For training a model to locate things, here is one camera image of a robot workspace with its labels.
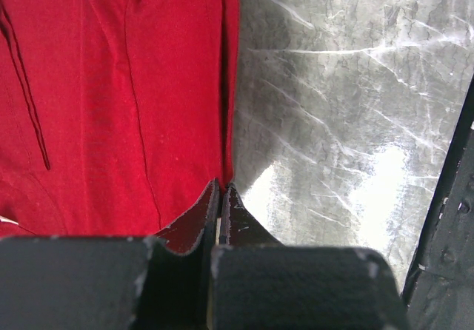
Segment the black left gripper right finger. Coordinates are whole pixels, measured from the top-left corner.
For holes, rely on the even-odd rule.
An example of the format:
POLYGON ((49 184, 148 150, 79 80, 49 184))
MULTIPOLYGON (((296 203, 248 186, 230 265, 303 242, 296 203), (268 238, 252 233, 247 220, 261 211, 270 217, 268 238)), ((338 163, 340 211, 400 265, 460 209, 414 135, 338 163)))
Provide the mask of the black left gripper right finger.
POLYGON ((360 247, 285 246, 224 195, 210 271, 214 329, 408 329, 384 258, 360 247))

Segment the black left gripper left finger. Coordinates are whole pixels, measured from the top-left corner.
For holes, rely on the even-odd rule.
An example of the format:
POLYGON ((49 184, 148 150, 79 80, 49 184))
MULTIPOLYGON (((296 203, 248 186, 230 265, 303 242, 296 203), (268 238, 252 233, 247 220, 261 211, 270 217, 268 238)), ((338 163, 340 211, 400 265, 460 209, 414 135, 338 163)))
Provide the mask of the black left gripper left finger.
POLYGON ((1 239, 3 329, 204 329, 217 181, 154 236, 1 239))

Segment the dark red t shirt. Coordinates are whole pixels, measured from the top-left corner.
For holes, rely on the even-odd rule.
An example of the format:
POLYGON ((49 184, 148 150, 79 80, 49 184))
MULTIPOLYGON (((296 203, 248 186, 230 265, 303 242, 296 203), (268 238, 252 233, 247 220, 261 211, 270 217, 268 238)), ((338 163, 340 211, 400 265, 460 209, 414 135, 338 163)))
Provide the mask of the dark red t shirt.
POLYGON ((1 235, 153 235, 233 176, 239 0, 1 0, 1 235))

